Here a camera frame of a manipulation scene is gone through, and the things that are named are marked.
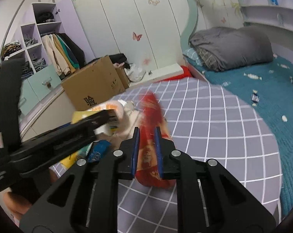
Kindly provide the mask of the person's hand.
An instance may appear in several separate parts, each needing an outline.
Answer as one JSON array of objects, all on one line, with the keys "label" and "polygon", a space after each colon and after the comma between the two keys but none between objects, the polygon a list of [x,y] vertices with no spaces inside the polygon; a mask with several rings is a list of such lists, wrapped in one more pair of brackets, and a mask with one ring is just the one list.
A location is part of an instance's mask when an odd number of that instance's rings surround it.
[{"label": "person's hand", "polygon": [[27,199],[10,191],[3,195],[3,201],[17,220],[21,220],[23,215],[32,207]]}]

